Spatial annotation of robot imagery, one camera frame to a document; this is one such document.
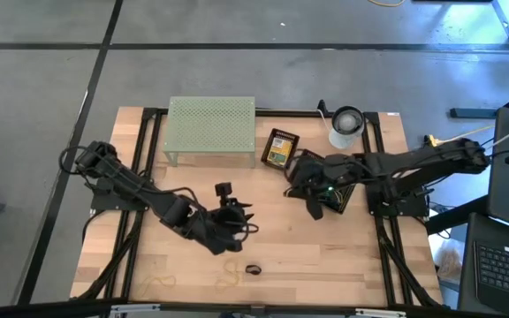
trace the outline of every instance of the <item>concrete floor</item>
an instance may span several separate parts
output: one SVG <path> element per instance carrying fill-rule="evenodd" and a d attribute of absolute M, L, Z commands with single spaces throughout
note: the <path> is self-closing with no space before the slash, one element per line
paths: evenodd
<path fill-rule="evenodd" d="M 113 3 L 0 2 L 0 42 L 101 42 Z M 500 3 L 509 18 L 509 1 Z M 506 36 L 490 4 L 125 0 L 113 42 L 505 43 Z M 0 201 L 8 205 L 0 213 L 0 306 L 12 302 L 96 54 L 0 50 Z M 166 106 L 173 95 L 254 95 L 257 106 L 272 109 L 312 110 L 324 99 L 331 109 L 398 111 L 414 148 L 426 133 L 446 139 L 489 125 L 446 111 L 508 102 L 509 53 L 110 51 L 81 144 L 107 140 L 119 106 Z M 487 183 L 488 173 L 453 176 L 432 200 L 457 205 L 486 194 Z M 34 301 L 67 299 L 89 202 L 72 178 Z M 464 239 L 464 230 L 453 236 Z"/>

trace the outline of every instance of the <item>desk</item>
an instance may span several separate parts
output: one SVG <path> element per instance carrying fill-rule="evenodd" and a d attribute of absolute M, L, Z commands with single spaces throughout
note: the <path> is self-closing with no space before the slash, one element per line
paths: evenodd
<path fill-rule="evenodd" d="M 131 164 L 142 111 L 143 108 L 136 107 L 118 111 L 110 142 L 125 165 Z M 407 151 L 399 114 L 381 113 L 379 117 L 386 151 Z M 299 135 L 298 148 L 308 148 L 320 155 L 337 153 L 328 142 L 328 132 L 319 117 L 257 117 L 254 169 L 245 168 L 247 155 L 183 154 L 179 167 L 171 167 L 162 155 L 165 119 L 161 123 L 153 169 L 156 185 L 161 189 L 189 186 L 205 207 L 214 208 L 218 204 L 214 184 L 231 181 L 232 196 L 254 204 L 247 212 L 254 213 L 251 222 L 258 224 L 260 231 L 248 238 L 242 252 L 213 256 L 203 246 L 166 229 L 152 212 L 146 212 L 130 300 L 386 306 L 375 223 L 368 214 L 364 186 L 356 186 L 343 215 L 326 212 L 322 220 L 314 221 L 304 201 L 282 196 L 288 187 L 282 172 L 258 159 L 275 127 Z M 352 152 L 362 152 L 361 140 L 346 151 Z M 118 221 L 118 211 L 107 211 L 89 225 L 72 296 L 84 292 L 110 260 Z M 399 224 L 406 263 L 429 295 L 442 302 L 425 229 L 410 217 L 399 218 Z M 259 265 L 262 274 L 244 274 L 247 264 Z M 124 270 L 121 264 L 114 295 L 119 295 Z M 401 285 L 394 264 L 391 271 L 397 300 L 401 302 Z M 163 284 L 154 277 L 165 278 Z M 234 283 L 235 277 L 238 278 L 236 286 L 222 286 L 217 282 L 221 279 Z"/>

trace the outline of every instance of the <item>laptop keyboard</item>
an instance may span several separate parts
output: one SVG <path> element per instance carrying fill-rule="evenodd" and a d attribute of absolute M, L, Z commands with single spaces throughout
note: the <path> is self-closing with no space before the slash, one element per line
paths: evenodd
<path fill-rule="evenodd" d="M 479 283 L 509 292 L 509 252 L 476 244 Z"/>

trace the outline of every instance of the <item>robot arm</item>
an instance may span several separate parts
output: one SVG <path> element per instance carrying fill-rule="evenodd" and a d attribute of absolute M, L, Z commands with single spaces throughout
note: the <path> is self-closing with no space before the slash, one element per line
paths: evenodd
<path fill-rule="evenodd" d="M 195 198 L 174 193 L 189 189 L 162 191 L 127 169 L 118 160 L 115 148 L 108 143 L 93 141 L 75 163 L 77 173 L 90 178 L 107 178 L 120 197 L 144 202 L 160 218 L 160 223 L 182 238 L 196 240 L 215 255 L 242 250 L 241 242 L 250 232 L 248 220 L 253 215 L 245 214 L 244 208 L 250 207 L 250 204 L 227 198 L 232 192 L 230 183 L 216 185 L 221 207 L 208 211 Z M 245 237 L 234 238 L 240 232 L 245 232 Z"/>
<path fill-rule="evenodd" d="M 292 160 L 286 174 L 292 185 L 288 196 L 306 200 L 309 213 L 317 219 L 323 215 L 318 195 L 360 183 L 374 188 L 372 201 L 381 215 L 402 215 L 414 201 L 425 206 L 423 197 L 429 192 L 424 185 L 453 173 L 478 174 L 489 164 L 484 148 L 468 139 L 396 155 L 335 154 L 323 160 L 300 156 Z M 415 172 L 403 177 L 409 170 Z"/>

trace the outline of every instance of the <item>yellow cable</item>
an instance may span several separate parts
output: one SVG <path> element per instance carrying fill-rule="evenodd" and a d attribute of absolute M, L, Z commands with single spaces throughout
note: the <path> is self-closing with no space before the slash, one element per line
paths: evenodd
<path fill-rule="evenodd" d="M 165 284 L 164 283 L 164 280 L 170 280 L 171 281 L 171 284 Z M 141 287 L 142 289 L 142 292 L 140 293 L 140 298 L 142 298 L 148 291 L 148 288 L 150 286 L 150 284 L 152 282 L 158 282 L 160 283 L 162 286 L 164 287 L 168 287 L 168 288 L 172 288 L 174 286 L 176 286 L 176 277 L 174 275 L 170 275 L 170 276 L 162 276 L 162 277 L 158 277 L 158 276 L 147 276 L 147 278 L 145 278 L 141 284 L 145 284 L 145 282 L 148 282 L 145 286 L 144 286 L 144 289 Z"/>
<path fill-rule="evenodd" d="M 394 8 L 394 7 L 400 6 L 400 5 L 401 5 L 401 4 L 403 4 L 406 0 L 400 0 L 397 4 L 383 4 L 383 3 L 376 2 L 375 0 L 368 0 L 368 1 L 369 1 L 370 3 L 376 4 L 376 5 L 380 5 L 380 6 L 385 6 L 385 7 Z"/>
<path fill-rule="evenodd" d="M 228 269 L 227 268 L 227 264 L 231 264 L 234 265 L 234 268 L 232 270 Z M 223 264 L 223 270 L 226 272 L 226 273 L 229 273 L 231 275 L 233 275 L 233 278 L 234 278 L 234 281 L 232 283 L 230 282 L 227 282 L 226 280 L 222 279 L 222 278 L 218 278 L 216 280 L 216 284 L 215 284 L 215 287 L 216 287 L 216 290 L 218 292 L 228 288 L 228 287 L 234 287 L 234 286 L 237 286 L 239 284 L 239 279 L 240 279 L 240 276 L 239 276 L 239 264 L 237 263 L 236 260 L 227 260 L 225 262 L 225 264 Z"/>

